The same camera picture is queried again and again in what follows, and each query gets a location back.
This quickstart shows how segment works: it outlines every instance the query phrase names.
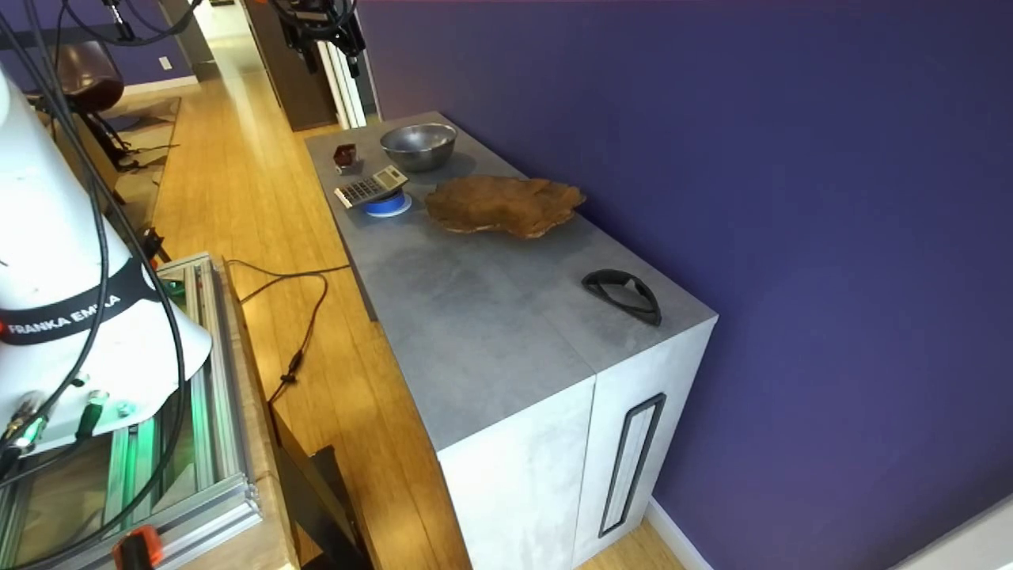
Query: white cabinet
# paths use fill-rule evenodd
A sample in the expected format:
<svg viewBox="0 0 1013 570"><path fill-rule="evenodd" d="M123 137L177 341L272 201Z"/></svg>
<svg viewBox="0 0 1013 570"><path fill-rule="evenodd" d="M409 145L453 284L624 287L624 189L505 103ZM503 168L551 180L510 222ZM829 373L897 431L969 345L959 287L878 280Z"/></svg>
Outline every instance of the white cabinet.
<svg viewBox="0 0 1013 570"><path fill-rule="evenodd" d="M441 452L475 570L567 570L638 526L716 318Z"/></svg>
<svg viewBox="0 0 1013 570"><path fill-rule="evenodd" d="M347 211L329 189L353 145L360 172L390 158L375 142L420 115L309 139L309 154L405 385L441 455L475 570L563 570L643 519L716 313L575 215L541 240L448 233L423 208L400 218ZM459 129L410 195L448 178L516 178ZM637 275L658 299L646 327L581 287L597 269Z"/></svg>

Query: gray countertop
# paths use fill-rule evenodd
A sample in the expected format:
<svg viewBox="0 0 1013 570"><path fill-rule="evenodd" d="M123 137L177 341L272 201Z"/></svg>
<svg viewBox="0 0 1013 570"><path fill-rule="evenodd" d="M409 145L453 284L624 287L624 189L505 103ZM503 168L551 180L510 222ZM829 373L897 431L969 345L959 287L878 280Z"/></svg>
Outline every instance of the gray countertop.
<svg viewBox="0 0 1013 570"><path fill-rule="evenodd" d="M409 173L405 193L413 204L405 215L381 222L359 208L346 211L331 186L353 178L331 165L331 148L353 142L368 173L386 165L381 137L413 120L445 117L420 115L314 137L306 148L438 449L713 316L705 304L579 215L541 240L448 233L432 223L420 195L441 180L519 173L467 134L459 134L448 165ZM646 327L581 290L579 277L591 269L638 275L662 304L662 327Z"/></svg>

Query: wall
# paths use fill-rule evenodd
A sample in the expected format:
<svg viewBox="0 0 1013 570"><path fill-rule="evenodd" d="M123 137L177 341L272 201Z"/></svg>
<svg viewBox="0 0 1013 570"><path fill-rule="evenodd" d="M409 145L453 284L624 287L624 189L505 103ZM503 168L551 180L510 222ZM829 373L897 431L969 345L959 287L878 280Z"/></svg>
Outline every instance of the wall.
<svg viewBox="0 0 1013 570"><path fill-rule="evenodd" d="M55 30L56 23L61 23L61 19L56 19L56 6L61 6L61 4L37 4L40 25L49 28L49 30ZM94 4L78 4L78 0L74 0L74 6L75 6L75 13L78 13L78 19L88 23L88 25L111 25L111 23L114 23L101 0L94 0ZM161 13L159 0L134 0L134 6L140 10L140 14L143 14L144 23L163 28L163 13ZM2 4L0 13L9 19L9 25L13 25L15 30L30 30L28 14L25 14L25 10L21 10L18 0ZM134 30L135 30L140 37L154 37L154 30L144 28L144 25L125 10L125 4L119 6L119 13L134 23ZM75 25L74 19L62 19L62 28L67 28L62 37L82 37L82 33L75 33L78 25ZM111 48L111 56L116 59L119 77L123 77L125 86L191 77L191 62L188 62L188 56L182 56L182 50L181 50L177 37L170 37L170 33L169 33L169 37L159 37L159 41L151 41L151 44L140 44L140 48ZM7 68L18 86L28 86L25 73L18 68L18 62L15 62L15 56L13 56L9 50L2 50L2 68Z"/></svg>
<svg viewBox="0 0 1013 570"><path fill-rule="evenodd" d="M1013 6L369 0L426 108L720 313L655 497L716 566L887 566L1013 490Z"/></svg>

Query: black cable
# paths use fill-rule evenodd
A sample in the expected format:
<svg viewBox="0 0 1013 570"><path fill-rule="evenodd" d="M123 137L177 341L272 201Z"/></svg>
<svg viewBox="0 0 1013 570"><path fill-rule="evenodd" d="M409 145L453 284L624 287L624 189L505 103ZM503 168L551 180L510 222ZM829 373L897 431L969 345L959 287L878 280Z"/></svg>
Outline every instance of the black cable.
<svg viewBox="0 0 1013 570"><path fill-rule="evenodd" d="M288 366L285 366L285 373L283 373L283 383L279 383L276 393L267 399L268 405L276 405L276 403L297 383L297 370L305 366L306 345L309 345L309 338L314 338L318 306L322 306L322 299L327 299L327 293L329 293L329 277L327 277L327 271L342 271L342 269L347 269L347 265L322 265L322 269L302 269L302 271L276 271L276 269L261 269L261 265L245 262L245 260L227 260L224 265L227 265L227 269L232 269L232 265L245 265L245 269L252 269L252 271L258 271L258 275L272 275L268 280L261 280L261 284L252 287L249 293L241 293L241 297L237 297L241 304L248 304L248 299L252 299L255 293L261 293L261 290L268 290L268 287L276 287L276 284L283 284L283 280L290 280L290 277L318 277L318 284L322 284L318 293L316 293L316 299L314 299L314 309L309 309L305 338L297 341L293 353L288 357Z"/></svg>
<svg viewBox="0 0 1013 570"><path fill-rule="evenodd" d="M69 0L61 0L61 6L67 10L67 14L78 25L78 30L84 30L88 37L101 41L101 44L123 44L123 48L140 48L140 44L154 44L154 41L163 41L170 33L181 33L191 23L194 23L194 13L201 0L194 0L188 6L188 13L170 23L169 28L161 25L151 25L131 0L125 0L125 10L134 13L135 23L143 23L151 33L150 37L108 37L101 33L94 25L88 25L74 6Z"/></svg>
<svg viewBox="0 0 1013 570"><path fill-rule="evenodd" d="M67 6L61 4L61 10L56 10L56 30L55 30L55 54L49 54L55 80L61 80L62 19L67 19Z"/></svg>

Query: small bowl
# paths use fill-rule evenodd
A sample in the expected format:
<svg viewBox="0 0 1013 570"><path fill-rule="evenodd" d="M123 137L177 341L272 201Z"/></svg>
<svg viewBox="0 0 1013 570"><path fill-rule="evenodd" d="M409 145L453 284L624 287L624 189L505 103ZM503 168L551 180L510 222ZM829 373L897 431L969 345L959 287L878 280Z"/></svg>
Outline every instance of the small bowl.
<svg viewBox="0 0 1013 570"><path fill-rule="evenodd" d="M405 122L381 137L381 145L402 172L438 172L453 154L455 129L448 122Z"/></svg>

